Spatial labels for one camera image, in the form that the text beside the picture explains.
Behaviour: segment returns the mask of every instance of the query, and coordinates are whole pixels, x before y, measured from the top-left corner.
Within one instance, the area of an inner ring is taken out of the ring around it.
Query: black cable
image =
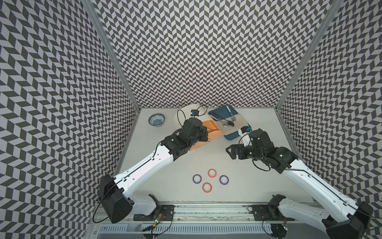
[[[182,130],[182,129],[179,128],[179,129],[177,129],[176,131],[174,131],[172,134],[175,135],[175,134],[179,133],[181,130]]]
[[[170,226],[169,226],[164,232],[159,233],[156,237],[158,237],[158,236],[162,235],[163,233],[167,232],[167,230],[171,227],[171,225],[172,225],[172,221],[174,220],[174,216],[171,215],[171,214],[170,214],[170,216],[171,216],[171,223],[170,223]]]
[[[264,153],[264,147],[260,149],[260,156],[261,156],[261,161],[267,165],[268,167],[270,168],[277,168],[279,165],[278,165],[278,162],[274,159],[271,159],[271,158],[268,158],[265,156],[265,153]]]
[[[261,227],[263,228],[264,232],[267,233],[267,231],[266,231],[265,228],[264,228],[264,221],[265,221],[265,219],[263,220],[263,222],[262,222],[262,224],[261,224]]]
[[[220,117],[220,118],[222,118],[222,120],[225,120],[225,121],[227,121],[228,122],[228,120],[226,120],[225,118],[223,118],[223,117],[221,117],[220,115],[218,115],[218,114],[216,114],[215,112],[212,112],[213,114],[215,114],[216,116],[218,116],[218,117]]]
[[[186,115],[185,115],[185,113],[183,112],[183,110],[181,110],[181,109],[179,109],[179,110],[176,112],[176,117],[178,118],[178,122],[179,122],[179,124],[183,127],[183,125],[182,125],[182,124],[180,123],[180,121],[179,121],[179,115],[178,115],[179,111],[181,111],[181,112],[183,113],[183,115],[184,115],[184,117],[185,117],[185,120],[186,120]]]
[[[239,143],[238,143],[238,145],[240,145],[240,141],[241,141],[241,139],[244,138],[244,137],[247,136],[247,135],[254,135],[255,137],[258,137],[258,136],[255,135],[254,133],[248,133],[248,134],[246,134],[246,135],[243,135],[243,136],[239,139]]]
[[[206,106],[205,104],[201,104],[196,110],[199,110],[199,108],[202,107],[202,106],[206,107],[206,111],[204,112],[204,114],[202,114],[202,115],[205,115],[207,113],[207,110],[208,110],[208,106]]]
[[[157,153],[157,150],[158,150],[158,145],[161,143],[161,141],[159,141],[159,143],[157,144],[157,146],[155,147],[155,151],[154,151],[154,155],[152,156],[152,160],[154,160],[154,157],[155,157],[155,154]]]
[[[307,171],[305,171],[303,169],[283,169],[283,170],[286,170],[286,171],[303,171],[303,172],[306,172],[307,174],[311,175],[310,173],[308,173]]]
[[[107,194],[110,192],[110,190],[111,190],[114,186],[116,186],[118,183],[114,184],[111,188],[109,188],[109,190],[104,194],[104,196],[102,197],[102,199],[99,201],[98,206],[96,207],[96,209],[95,209],[95,211],[94,211],[94,214],[93,214],[93,222],[94,222],[94,223],[100,223],[100,222],[103,222],[103,221],[105,221],[106,219],[109,218],[109,217],[107,217],[107,218],[105,218],[105,219],[102,219],[101,221],[95,221],[95,220],[94,220],[94,216],[96,215],[96,212],[97,212],[97,210],[98,210],[98,208],[99,208],[99,205],[101,205],[101,203],[102,203],[102,201],[105,199],[106,195],[107,195]]]
[[[257,165],[255,164],[255,160],[254,160],[254,159],[252,159],[252,163],[253,163],[253,165],[254,165],[256,168],[260,169],[261,171],[268,172],[268,171],[270,171],[270,169],[271,169],[271,167],[269,167],[269,165],[267,165],[267,166],[268,166],[268,170],[261,169],[261,168],[257,167]]]
[[[361,211],[359,211],[357,208],[353,207],[352,205],[348,204],[347,202],[345,202],[340,196],[338,196],[336,193],[334,193],[330,188],[328,188],[325,184],[323,184],[320,180],[318,180],[317,178],[313,177],[313,175],[311,175],[312,178],[314,178],[315,180],[317,180],[320,184],[322,184],[324,187],[326,187],[327,190],[331,191],[334,195],[336,195],[341,201],[343,201],[346,205],[350,206],[352,209],[362,213],[363,215],[366,215],[366,216],[369,216],[371,218],[375,218],[375,219],[382,219],[382,218],[379,218],[379,217],[376,217],[376,216],[371,216],[371,215],[368,215],[366,213],[363,213]]]
[[[367,230],[367,231],[365,231],[365,232],[373,231],[373,230],[375,230],[375,229],[380,228],[381,226],[382,226],[382,225],[380,225],[380,226],[376,226],[376,227],[374,227],[374,228],[372,228],[372,229],[370,229],[370,230]]]

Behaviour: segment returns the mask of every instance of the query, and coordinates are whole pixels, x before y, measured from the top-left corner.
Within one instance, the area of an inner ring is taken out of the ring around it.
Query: red ring
[[[214,177],[216,177],[216,175],[217,175],[216,170],[214,170],[214,171],[215,171],[215,176],[213,176],[213,177],[210,175],[210,171],[211,171],[211,170],[214,170],[214,169],[210,169],[210,170],[208,170],[208,176],[209,176],[210,178],[214,178]]]
[[[206,184],[209,184],[210,187],[211,187],[211,189],[210,189],[209,191],[204,190],[204,185],[206,185]],[[204,191],[205,193],[210,193],[210,192],[212,191],[212,185],[211,185],[209,182],[205,182],[205,183],[203,184],[202,189],[203,189],[203,191]]]

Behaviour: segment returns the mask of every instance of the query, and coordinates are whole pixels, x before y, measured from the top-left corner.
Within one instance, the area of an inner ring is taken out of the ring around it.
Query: purple ring
[[[226,183],[222,182],[222,177],[226,177],[227,178],[227,182]],[[230,180],[229,180],[229,178],[226,175],[221,175],[220,178],[219,178],[219,181],[220,181],[221,184],[227,185]]]
[[[195,182],[194,178],[195,178],[196,176],[199,176],[199,177],[200,177],[200,181],[199,181],[199,182]],[[200,176],[199,174],[195,174],[195,175],[192,177],[192,181],[194,181],[194,183],[196,183],[196,184],[199,184],[199,183],[202,182],[202,176]]]

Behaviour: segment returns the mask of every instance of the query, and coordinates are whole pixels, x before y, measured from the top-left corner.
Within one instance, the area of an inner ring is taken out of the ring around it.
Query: ring marker
[[[221,184],[227,185],[230,180],[228,179],[226,175],[221,175],[219,178],[219,181]]]
[[[202,176],[200,176],[199,174],[195,174],[193,177],[192,177],[192,181],[196,184],[199,184],[200,182],[202,182]]]
[[[216,177],[216,175],[217,175],[216,170],[214,170],[214,169],[208,170],[208,176],[209,177],[214,178],[214,177]]]
[[[212,191],[212,186],[211,186],[211,184],[209,182],[206,182],[206,183],[203,184],[203,188],[202,189],[203,189],[203,191],[205,193],[209,193],[209,192]]]

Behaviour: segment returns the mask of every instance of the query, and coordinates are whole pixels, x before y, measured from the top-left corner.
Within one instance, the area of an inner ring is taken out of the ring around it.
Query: white table surface
[[[145,158],[159,141],[175,130],[172,120],[177,110],[142,109],[120,172]],[[274,109],[236,110],[247,119],[253,130],[260,128],[266,131],[275,147],[290,149]],[[161,113],[166,118],[164,124],[156,128],[148,123],[149,117],[155,113]],[[237,144],[238,140],[229,141],[220,137],[189,151],[148,178],[136,191],[154,194],[162,202],[268,202],[275,194],[282,194],[296,202],[313,202],[307,192],[275,170],[258,170],[250,159],[232,160],[225,149]],[[256,165],[267,169],[262,162],[257,161]],[[215,178],[208,177],[209,169],[216,170]],[[202,176],[200,184],[192,181],[195,174]],[[228,185],[220,184],[221,175],[228,176]],[[202,190],[205,182],[212,185],[210,193]]]

